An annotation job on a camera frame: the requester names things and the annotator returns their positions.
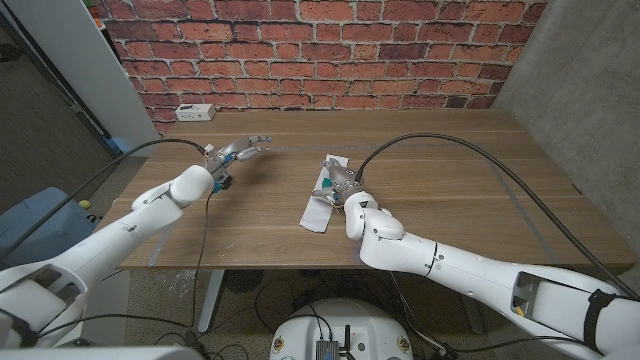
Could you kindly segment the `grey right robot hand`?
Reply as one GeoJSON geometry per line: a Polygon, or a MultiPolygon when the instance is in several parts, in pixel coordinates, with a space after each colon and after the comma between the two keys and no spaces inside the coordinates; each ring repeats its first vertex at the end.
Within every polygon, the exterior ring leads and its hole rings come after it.
{"type": "Polygon", "coordinates": [[[362,185],[356,181],[356,173],[342,166],[337,159],[324,160],[321,165],[328,174],[322,178],[321,188],[312,191],[312,197],[341,206],[350,196],[363,190],[362,185]]]}

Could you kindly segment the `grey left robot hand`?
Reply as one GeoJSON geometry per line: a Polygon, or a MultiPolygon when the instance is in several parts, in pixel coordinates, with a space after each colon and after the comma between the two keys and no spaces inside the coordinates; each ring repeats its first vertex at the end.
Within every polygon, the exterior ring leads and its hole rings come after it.
{"type": "Polygon", "coordinates": [[[271,138],[266,135],[254,135],[235,140],[215,152],[207,153],[206,169],[210,174],[220,176],[233,162],[248,161],[268,147],[257,146],[257,143],[269,143],[271,138]]]}

